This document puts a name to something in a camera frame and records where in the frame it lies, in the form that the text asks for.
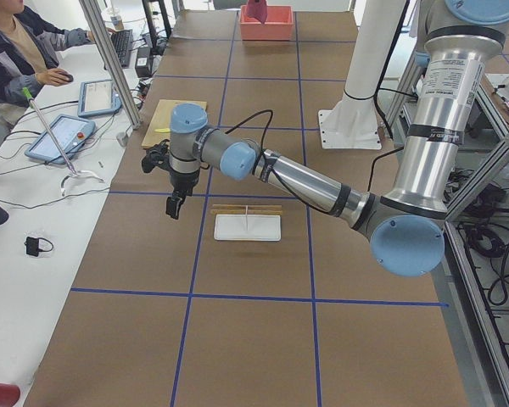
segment wooden board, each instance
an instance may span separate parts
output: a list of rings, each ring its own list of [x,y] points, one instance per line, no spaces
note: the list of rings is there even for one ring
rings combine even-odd
[[[195,103],[201,106],[203,109],[207,108],[207,102],[201,102],[198,100],[168,100],[160,99],[151,119],[151,123],[145,133],[145,137],[142,141],[143,148],[151,148],[153,145],[160,143],[165,138],[169,138],[169,133],[158,133],[156,129],[165,129],[170,127],[171,111],[178,104],[181,103]]]

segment hand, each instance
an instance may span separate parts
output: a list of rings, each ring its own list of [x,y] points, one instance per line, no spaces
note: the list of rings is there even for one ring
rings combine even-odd
[[[70,83],[68,72],[60,68],[52,68],[36,74],[36,80],[41,85],[62,86]]]
[[[108,31],[109,34],[115,34],[117,32],[113,28],[106,27],[105,29]],[[87,38],[89,39],[90,42],[94,42],[94,35],[92,31],[87,31]]]

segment dark jacket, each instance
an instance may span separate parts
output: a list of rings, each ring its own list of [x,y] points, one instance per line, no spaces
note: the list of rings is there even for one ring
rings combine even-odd
[[[15,16],[34,40],[48,69],[56,68],[59,65],[55,51],[62,51],[90,42],[86,31],[81,29],[60,30],[28,7]],[[31,65],[17,47],[0,32],[0,101],[26,106],[26,98],[22,92],[23,87],[27,87],[34,96],[42,89]]]

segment white pipe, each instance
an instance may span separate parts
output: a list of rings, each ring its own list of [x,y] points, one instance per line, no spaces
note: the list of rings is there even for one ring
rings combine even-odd
[[[368,0],[345,91],[355,98],[375,93],[406,0]],[[372,99],[345,94],[333,110],[319,112],[323,148],[380,149]]]

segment red plastic crate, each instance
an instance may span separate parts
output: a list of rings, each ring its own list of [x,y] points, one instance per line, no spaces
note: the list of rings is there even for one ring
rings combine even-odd
[[[290,6],[268,6],[265,24],[245,15],[247,6],[241,6],[239,30],[242,40],[288,41],[292,38],[294,17]]]

